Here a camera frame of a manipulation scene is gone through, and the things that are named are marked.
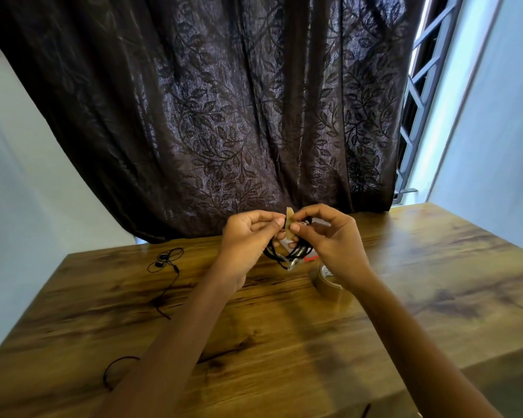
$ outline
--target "dark brown curtain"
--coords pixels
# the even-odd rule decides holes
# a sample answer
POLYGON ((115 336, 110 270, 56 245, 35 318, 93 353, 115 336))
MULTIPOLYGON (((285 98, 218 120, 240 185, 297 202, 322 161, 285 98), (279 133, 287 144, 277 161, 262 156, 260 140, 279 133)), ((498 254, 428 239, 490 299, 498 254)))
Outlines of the dark brown curtain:
POLYGON ((389 210, 422 0, 0 0, 0 48, 150 242, 242 210, 389 210))

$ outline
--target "curtain fold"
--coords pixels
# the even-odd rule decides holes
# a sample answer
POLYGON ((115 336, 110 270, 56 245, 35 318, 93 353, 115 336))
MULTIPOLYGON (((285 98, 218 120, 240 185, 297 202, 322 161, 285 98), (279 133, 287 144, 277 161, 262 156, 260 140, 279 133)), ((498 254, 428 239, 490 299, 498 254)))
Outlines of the curtain fold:
POLYGON ((0 49, 149 242, 326 203, 389 210, 423 0, 0 0, 0 49))

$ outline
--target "wood grain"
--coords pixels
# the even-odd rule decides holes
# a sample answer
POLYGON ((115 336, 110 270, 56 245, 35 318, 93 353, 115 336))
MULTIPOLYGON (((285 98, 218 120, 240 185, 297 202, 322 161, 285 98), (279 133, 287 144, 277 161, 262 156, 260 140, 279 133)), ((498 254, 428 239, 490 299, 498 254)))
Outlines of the wood grain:
MULTIPOLYGON (((433 339, 481 388, 523 373, 523 250, 433 204, 355 215, 370 261, 433 339)), ((185 252, 162 307, 174 314, 219 237, 77 253, 59 266, 0 347, 0 417, 85 417, 115 358, 140 356, 166 320, 153 308, 174 277, 146 272, 185 252)), ((322 299, 313 264, 265 257, 225 307, 178 406, 185 417, 415 416, 358 302, 322 299)), ((113 367, 113 384, 134 365, 113 367)))

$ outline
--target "window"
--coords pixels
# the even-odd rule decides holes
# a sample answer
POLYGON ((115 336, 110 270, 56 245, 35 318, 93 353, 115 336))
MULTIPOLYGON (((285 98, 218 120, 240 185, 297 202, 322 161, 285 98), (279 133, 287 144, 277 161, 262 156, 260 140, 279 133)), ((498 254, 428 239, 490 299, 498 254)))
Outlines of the window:
POLYGON ((401 124, 393 204, 401 203, 462 0, 425 0, 413 44, 401 124))

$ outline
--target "metal window frame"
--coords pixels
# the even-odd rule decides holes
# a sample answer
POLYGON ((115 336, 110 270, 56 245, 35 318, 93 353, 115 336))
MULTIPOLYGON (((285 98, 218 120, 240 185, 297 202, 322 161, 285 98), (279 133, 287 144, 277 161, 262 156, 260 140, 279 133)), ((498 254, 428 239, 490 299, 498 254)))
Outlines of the metal window frame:
MULTIPOLYGON (((426 41, 427 37, 437 27, 439 27, 432 58, 419 70, 409 70, 409 76, 407 78, 403 97, 402 117, 408 105, 408 97, 412 97, 414 100, 417 106, 417 112, 410 130, 407 130, 402 122, 399 124, 399 137, 405 140, 406 148, 399 168, 397 168, 393 205, 401 203, 403 200, 403 194, 417 191, 413 188, 407 188, 406 184, 409 179, 409 174, 411 173, 411 168, 414 164, 418 144, 420 143, 422 133, 424 132, 428 114, 430 113, 439 77, 446 61, 449 43, 453 36, 462 1, 463 0, 448 0, 446 8, 434 18, 430 25, 422 31, 413 43, 414 51, 419 48, 424 41, 426 41), (426 81, 422 88, 422 93, 419 95, 415 84, 425 76, 426 81)), ((423 11, 422 14, 428 16, 429 12, 423 11)))

